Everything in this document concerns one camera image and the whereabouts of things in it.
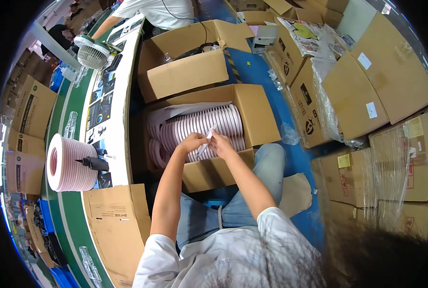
printed logo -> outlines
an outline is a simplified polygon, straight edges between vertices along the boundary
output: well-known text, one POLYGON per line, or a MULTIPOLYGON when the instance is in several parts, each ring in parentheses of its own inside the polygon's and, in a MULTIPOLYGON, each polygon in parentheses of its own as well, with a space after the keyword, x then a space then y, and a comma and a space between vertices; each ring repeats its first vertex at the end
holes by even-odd
POLYGON ((305 84, 301 85, 301 91, 303 94, 303 98, 305 98, 305 102, 307 105, 310 105, 312 103, 312 98, 310 98, 309 92, 307 91, 307 87, 305 87, 305 84))
POLYGON ((287 65, 287 63, 285 64, 285 75, 287 76, 289 74, 289 66, 287 65))
POLYGON ((307 135, 311 135, 313 133, 314 129, 313 129, 313 122, 311 119, 307 120, 307 122, 305 123, 305 133, 307 135))
POLYGON ((285 49, 286 49, 286 46, 285 46, 285 44, 283 43, 283 40, 281 40, 281 38, 279 38, 278 39, 278 43, 279 43, 279 45, 280 45, 280 47, 281 47, 281 50, 283 50, 283 52, 285 51, 285 49))

open cardboard box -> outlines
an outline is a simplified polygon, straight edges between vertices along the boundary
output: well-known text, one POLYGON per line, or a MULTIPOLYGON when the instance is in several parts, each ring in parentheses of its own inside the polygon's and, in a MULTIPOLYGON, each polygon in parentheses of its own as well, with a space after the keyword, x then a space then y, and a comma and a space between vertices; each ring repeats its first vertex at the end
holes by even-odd
POLYGON ((301 20, 310 23, 322 24, 320 12, 313 8, 304 9, 296 3, 292 4, 286 0, 264 0, 270 6, 268 9, 275 17, 301 20))
POLYGON ((275 42, 278 27, 272 13, 267 11, 237 12, 237 23, 246 23, 253 31, 255 37, 248 38, 253 54, 265 52, 265 46, 273 45, 275 42))
POLYGON ((177 28, 143 42, 138 64, 138 82, 146 103, 191 89, 228 80, 223 49, 251 53, 246 38, 254 37, 247 24, 210 20, 177 28), (219 42, 221 49, 164 63, 200 47, 219 42))
POLYGON ((315 9, 319 11, 323 18, 323 22, 335 29, 337 29, 344 16, 342 13, 324 7, 316 0, 294 0, 294 2, 304 9, 315 9))
MULTIPOLYGON (((243 123, 244 141, 247 149, 238 152, 238 154, 248 167, 253 169, 253 146, 281 140, 272 109, 261 85, 231 84, 180 95, 149 106, 147 113, 171 105, 227 101, 232 101, 238 108, 243 123)), ((137 164, 134 165, 133 163, 133 171, 135 168, 136 170, 157 169, 149 155, 150 136, 148 131, 142 128, 146 127, 145 121, 146 116, 141 118, 140 126, 144 136, 141 143, 137 144, 140 149, 136 150, 140 167, 138 168, 137 164), (146 166, 142 165, 142 159, 146 159, 146 166)), ((235 184, 225 161, 219 157, 186 163, 183 182, 190 193, 235 184)))

clear plastic bottle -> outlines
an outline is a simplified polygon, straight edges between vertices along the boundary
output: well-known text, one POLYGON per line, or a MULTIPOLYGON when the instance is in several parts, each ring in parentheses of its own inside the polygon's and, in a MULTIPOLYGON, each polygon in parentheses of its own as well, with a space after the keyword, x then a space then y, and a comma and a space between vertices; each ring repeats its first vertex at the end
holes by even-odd
POLYGON ((64 129, 64 138, 73 139, 76 130, 76 118, 78 117, 78 113, 75 111, 70 112, 68 116, 67 125, 65 125, 64 129))

white t-shirt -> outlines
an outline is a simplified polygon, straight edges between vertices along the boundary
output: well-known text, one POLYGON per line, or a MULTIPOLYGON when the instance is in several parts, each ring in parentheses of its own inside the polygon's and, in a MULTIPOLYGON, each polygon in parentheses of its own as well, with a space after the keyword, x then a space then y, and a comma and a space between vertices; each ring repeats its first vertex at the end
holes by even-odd
POLYGON ((155 27, 172 30, 193 23, 194 14, 191 0, 164 0, 168 10, 178 18, 169 14, 162 0, 124 0, 112 16, 131 18, 140 10, 147 20, 155 27))
POLYGON ((245 287, 245 282, 266 279, 265 255, 273 256, 275 265, 283 264, 283 273, 294 286, 308 281, 298 274, 299 267, 311 269, 320 254, 283 211, 276 207, 263 210, 257 224, 258 227, 221 229, 202 241, 185 245, 180 257, 169 237, 151 235, 132 287, 204 287, 227 273, 234 287, 245 287), (263 249, 261 239, 269 244, 267 249, 263 249))

black cable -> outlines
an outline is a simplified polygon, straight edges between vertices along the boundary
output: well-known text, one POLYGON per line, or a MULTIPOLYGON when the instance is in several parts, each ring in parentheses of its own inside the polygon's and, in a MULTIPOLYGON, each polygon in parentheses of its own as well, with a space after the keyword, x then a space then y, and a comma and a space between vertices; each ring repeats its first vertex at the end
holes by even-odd
POLYGON ((206 26, 204 26, 203 22, 201 22, 198 19, 191 19, 191 18, 179 18, 176 17, 174 14, 171 13, 171 11, 167 8, 166 3, 164 3, 164 0, 161 0, 163 2, 164 7, 166 8, 166 11, 171 14, 171 16, 173 16, 174 18, 177 19, 181 19, 181 20, 193 20, 193 21, 198 21, 199 23, 201 23, 201 25, 203 25, 204 28, 204 34, 205 34, 205 38, 204 38, 204 44, 206 44, 208 42, 208 30, 206 29, 206 26))

